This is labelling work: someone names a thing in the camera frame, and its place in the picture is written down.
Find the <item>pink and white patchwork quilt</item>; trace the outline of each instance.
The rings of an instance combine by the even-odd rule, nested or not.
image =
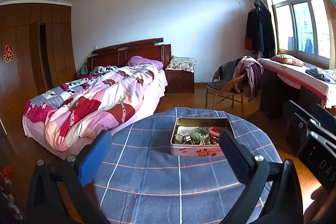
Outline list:
[[[46,140],[55,150],[66,151],[78,138],[94,139],[102,130],[115,128],[129,120],[139,110],[146,87],[159,71],[155,65],[142,64],[113,68],[104,73],[81,80],[85,81],[85,86],[79,82],[81,89],[72,88],[72,92],[55,94],[64,100],[60,107],[46,103],[47,100],[39,106],[33,99],[27,103],[25,116],[32,122],[45,122]],[[33,111],[35,107],[39,116]]]

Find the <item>white wall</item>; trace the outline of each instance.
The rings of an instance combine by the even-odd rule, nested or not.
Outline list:
[[[250,53],[244,50],[250,9],[250,0],[77,0],[72,7],[76,69],[94,46],[163,37],[172,55],[197,60],[195,82],[211,81],[222,63]]]

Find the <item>pink pillow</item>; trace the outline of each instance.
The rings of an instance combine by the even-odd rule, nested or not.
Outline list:
[[[305,65],[300,59],[295,58],[289,54],[278,54],[271,58],[272,61],[277,61],[282,64],[303,67]]]
[[[152,64],[154,65],[158,70],[163,69],[163,63],[158,60],[149,60],[147,58],[143,58],[141,56],[133,56],[128,60],[127,66],[136,66],[136,65],[142,65],[142,64]]]

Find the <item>window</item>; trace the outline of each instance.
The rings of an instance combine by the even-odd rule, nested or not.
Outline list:
[[[272,0],[278,49],[329,63],[330,36],[323,0]]]

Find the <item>black coat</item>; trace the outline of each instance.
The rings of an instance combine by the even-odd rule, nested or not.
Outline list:
[[[246,36],[252,40],[252,50],[263,52],[263,57],[275,56],[275,39],[272,17],[262,0],[254,2],[256,10],[249,12]]]
[[[255,9],[247,17],[246,36],[252,41],[252,50],[264,51],[263,27]]]

